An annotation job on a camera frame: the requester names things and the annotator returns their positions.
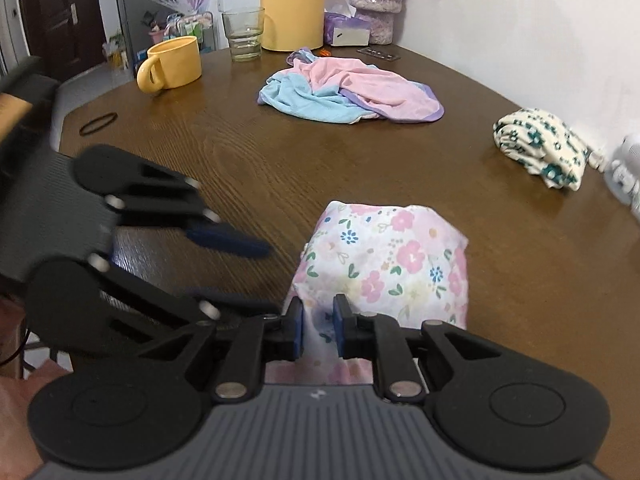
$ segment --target floral cloth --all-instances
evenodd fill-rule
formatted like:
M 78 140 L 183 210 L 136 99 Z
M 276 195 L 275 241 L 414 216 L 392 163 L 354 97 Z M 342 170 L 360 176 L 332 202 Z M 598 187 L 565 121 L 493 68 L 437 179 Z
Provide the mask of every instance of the floral cloth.
M 555 115 L 538 108 L 518 110 L 494 124 L 494 141 L 547 187 L 580 189 L 589 151 Z
M 270 364 L 267 381 L 371 382 L 368 361 L 338 357 L 336 294 L 345 294 L 357 312 L 387 314 L 404 327 L 441 319 L 466 328 L 466 245 L 427 207 L 331 202 L 305 246 L 287 300 L 297 295 L 305 307 L 304 353 L 295 364 Z

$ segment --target purple tissue box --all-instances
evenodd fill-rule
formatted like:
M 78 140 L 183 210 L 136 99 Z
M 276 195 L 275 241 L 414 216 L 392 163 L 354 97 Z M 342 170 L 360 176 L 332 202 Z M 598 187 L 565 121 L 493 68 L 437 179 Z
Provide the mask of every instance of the purple tissue box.
M 324 14 L 324 42 L 331 46 L 367 46 L 371 23 L 337 12 Z

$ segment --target door handle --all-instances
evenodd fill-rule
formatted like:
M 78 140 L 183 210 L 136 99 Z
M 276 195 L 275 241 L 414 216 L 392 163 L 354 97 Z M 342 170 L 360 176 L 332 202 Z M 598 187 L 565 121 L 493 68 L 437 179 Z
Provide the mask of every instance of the door handle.
M 78 11 L 76 10 L 76 4 L 71 4 L 71 21 L 74 25 L 78 24 Z

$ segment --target yellow thermos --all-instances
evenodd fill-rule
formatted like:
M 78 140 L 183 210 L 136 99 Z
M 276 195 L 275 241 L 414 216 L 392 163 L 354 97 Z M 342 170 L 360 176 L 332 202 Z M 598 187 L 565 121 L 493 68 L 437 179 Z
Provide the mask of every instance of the yellow thermos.
M 260 0 L 264 7 L 262 47 L 292 52 L 322 46 L 324 0 Z

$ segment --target white logo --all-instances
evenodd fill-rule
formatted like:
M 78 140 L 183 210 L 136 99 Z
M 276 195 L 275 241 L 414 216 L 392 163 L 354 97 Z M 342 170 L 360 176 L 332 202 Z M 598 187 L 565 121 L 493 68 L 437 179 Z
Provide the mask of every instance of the white logo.
M 323 397 L 326 396 L 326 391 L 324 390 L 316 390 L 314 391 L 312 394 L 309 394 L 311 397 L 313 397 L 315 400 L 320 400 Z

